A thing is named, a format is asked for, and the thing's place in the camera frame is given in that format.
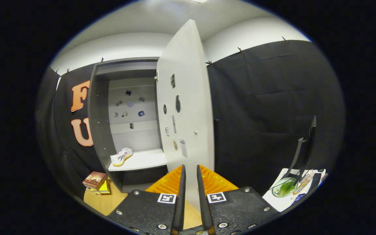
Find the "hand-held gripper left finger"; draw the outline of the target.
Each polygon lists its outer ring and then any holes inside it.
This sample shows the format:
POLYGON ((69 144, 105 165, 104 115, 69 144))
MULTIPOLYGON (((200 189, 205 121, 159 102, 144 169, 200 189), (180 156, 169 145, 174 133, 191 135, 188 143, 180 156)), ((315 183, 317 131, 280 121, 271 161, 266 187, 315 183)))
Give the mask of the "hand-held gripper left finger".
POLYGON ((131 191, 108 218, 140 234, 178 235, 184 227, 185 189, 181 165, 148 189, 131 191))

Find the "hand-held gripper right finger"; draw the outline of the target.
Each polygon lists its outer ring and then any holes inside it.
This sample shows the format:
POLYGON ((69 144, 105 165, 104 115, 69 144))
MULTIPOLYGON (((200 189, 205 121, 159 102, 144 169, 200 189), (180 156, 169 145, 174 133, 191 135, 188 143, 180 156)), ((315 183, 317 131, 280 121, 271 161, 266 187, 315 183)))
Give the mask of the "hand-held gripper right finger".
POLYGON ((210 235, 244 234, 279 215, 251 187, 238 188, 202 165, 197 165, 197 184, 202 227, 210 235))

